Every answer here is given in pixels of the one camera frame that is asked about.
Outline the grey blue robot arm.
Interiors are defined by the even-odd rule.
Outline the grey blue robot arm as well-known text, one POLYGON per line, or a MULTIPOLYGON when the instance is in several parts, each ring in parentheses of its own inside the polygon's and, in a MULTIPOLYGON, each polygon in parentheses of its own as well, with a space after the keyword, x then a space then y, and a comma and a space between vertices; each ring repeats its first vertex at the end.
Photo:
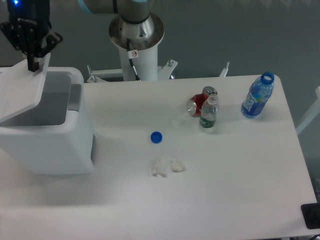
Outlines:
MULTIPOLYGON (((151 0, 80 0, 79 6, 91 14, 117 14, 111 22, 109 35, 119 47, 129 50, 146 50, 164 36, 160 18, 151 12, 151 0)), ((38 59, 44 58, 63 41, 53 31, 50 22, 50 1, 8 0, 8 21, 0 30, 14 49, 27 58, 31 72, 40 68, 38 59)))

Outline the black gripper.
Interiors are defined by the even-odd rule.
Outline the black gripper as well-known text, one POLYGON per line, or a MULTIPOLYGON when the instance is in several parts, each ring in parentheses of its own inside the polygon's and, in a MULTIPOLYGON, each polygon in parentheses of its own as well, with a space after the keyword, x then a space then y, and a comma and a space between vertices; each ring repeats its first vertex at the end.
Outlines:
POLYGON ((8 0, 6 4, 8 22, 1 23, 0 30, 16 50, 27 56, 28 70, 36 72, 40 68, 36 59, 45 57, 63 41, 60 34, 49 31, 50 1, 8 0))

